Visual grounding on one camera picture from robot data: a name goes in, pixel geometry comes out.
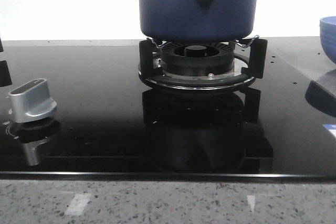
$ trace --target gas stove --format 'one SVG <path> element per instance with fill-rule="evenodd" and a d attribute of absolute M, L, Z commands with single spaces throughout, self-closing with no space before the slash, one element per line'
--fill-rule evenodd
<path fill-rule="evenodd" d="M 236 44 L 249 57 L 234 52 Z M 140 79 L 153 88 L 210 92 L 237 90 L 264 74 L 267 40 L 255 36 L 226 43 L 139 43 Z"/>
<path fill-rule="evenodd" d="M 5 44 L 0 177 L 334 180 L 335 97 L 272 48 L 266 54 L 265 40 L 254 43 Z M 176 67 L 164 55 L 211 57 L 212 48 L 233 57 L 219 63 L 224 72 Z M 14 122 L 8 94 L 44 79 L 54 116 Z"/>

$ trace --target black glass cooktop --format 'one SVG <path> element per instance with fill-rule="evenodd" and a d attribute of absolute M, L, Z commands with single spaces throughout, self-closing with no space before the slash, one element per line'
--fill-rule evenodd
<path fill-rule="evenodd" d="M 270 51 L 263 79 L 210 94 L 144 85 L 135 43 L 9 46 L 0 57 L 1 178 L 336 178 L 335 98 Z M 12 122 L 8 93 L 37 78 L 55 117 Z"/>

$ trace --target burner ring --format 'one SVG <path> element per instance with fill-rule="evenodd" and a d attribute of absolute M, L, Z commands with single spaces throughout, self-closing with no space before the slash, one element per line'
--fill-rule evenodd
<path fill-rule="evenodd" d="M 183 44 L 170 42 L 161 49 L 167 72 L 185 76 L 221 74 L 233 67 L 234 50 L 222 43 Z"/>
<path fill-rule="evenodd" d="M 248 59 L 244 56 L 234 54 L 235 62 L 248 66 Z M 179 76 L 171 76 L 164 72 L 164 74 L 157 74 L 149 78 L 143 78 L 139 65 L 139 77 L 142 82 L 152 88 L 163 88 L 172 90 L 191 90 L 191 91 L 233 91 L 238 90 L 243 86 L 251 85 L 256 78 L 248 76 L 244 73 L 235 73 L 233 76 L 228 77 L 225 74 L 215 76 L 214 79 L 208 79 L 204 77 L 195 78 L 179 78 Z"/>

